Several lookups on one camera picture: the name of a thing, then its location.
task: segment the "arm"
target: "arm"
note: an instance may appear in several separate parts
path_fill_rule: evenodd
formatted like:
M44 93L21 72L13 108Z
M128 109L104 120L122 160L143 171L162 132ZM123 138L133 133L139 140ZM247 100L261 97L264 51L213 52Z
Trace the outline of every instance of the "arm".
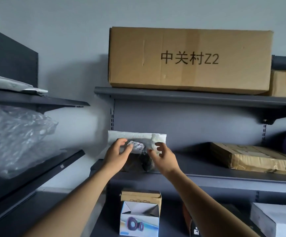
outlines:
M108 149L102 167L86 179L23 237L80 237L102 190L124 166L132 150L128 145L122 154L120 146L127 140L117 139Z
M156 143L157 155L149 150L155 165L175 187L192 219L205 237L258 237L258 235L230 211L216 202L179 168L175 155L164 143Z

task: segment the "hand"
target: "hand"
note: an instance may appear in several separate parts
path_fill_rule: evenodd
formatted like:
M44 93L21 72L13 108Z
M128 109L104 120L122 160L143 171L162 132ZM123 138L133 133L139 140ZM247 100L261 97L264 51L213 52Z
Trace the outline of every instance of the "hand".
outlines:
M154 164L161 172L161 174L168 179L171 173L175 171L181 171L177 163L176 156L165 145L165 143L157 142L155 143L155 145L159 146L157 147L157 150L161 151L162 153L160 155L157 155L155 151L149 149L148 155L154 161Z
M113 177L124 166L127 161L133 145L128 145L125 150L120 154L120 147L123 146L128 140L125 138L117 139L107 150L105 158L103 160L102 169L109 172Z

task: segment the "white wall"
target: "white wall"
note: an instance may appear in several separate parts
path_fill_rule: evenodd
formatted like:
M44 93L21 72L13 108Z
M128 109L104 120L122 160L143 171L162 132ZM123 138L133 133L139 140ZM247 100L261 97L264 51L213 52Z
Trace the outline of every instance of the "white wall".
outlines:
M57 139L88 148L46 186L78 185L105 145L109 107L93 88L108 86L112 26L273 30L273 54L286 55L286 0L0 0L0 32L39 53L39 87L92 105L48 113Z

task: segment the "person's left arm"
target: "person's left arm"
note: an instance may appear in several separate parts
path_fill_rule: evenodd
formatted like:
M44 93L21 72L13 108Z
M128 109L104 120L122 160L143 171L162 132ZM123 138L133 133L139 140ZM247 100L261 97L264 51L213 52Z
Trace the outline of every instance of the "person's left arm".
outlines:
M88 218L107 182L124 166L133 146L120 154L127 139L117 139L108 149L102 167L47 215L31 227L23 237L80 237Z

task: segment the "forearm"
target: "forearm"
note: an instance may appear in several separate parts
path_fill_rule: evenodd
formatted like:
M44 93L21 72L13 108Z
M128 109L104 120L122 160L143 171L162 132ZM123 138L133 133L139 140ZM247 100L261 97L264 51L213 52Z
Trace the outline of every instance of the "forearm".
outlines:
M97 171L30 228L24 237L79 237L110 178L109 171Z
M178 191L204 237L258 237L253 230L217 203L183 172L176 171L168 179Z

